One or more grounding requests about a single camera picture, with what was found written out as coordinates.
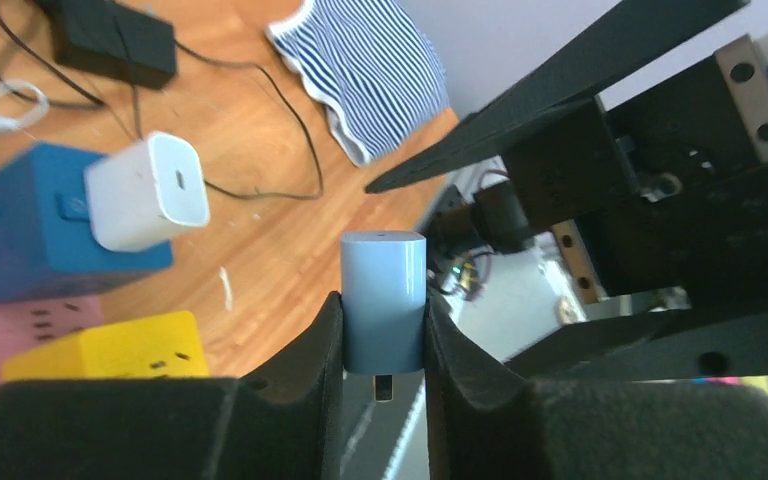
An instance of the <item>blue and white striped fabric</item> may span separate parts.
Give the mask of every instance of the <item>blue and white striped fabric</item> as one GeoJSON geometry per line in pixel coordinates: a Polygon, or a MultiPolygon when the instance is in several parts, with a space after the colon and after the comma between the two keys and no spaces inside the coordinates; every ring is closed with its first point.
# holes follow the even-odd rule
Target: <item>blue and white striped fabric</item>
{"type": "Polygon", "coordinates": [[[303,0],[267,36],[357,166],[392,152],[446,108],[434,48],[395,0],[303,0]]]}

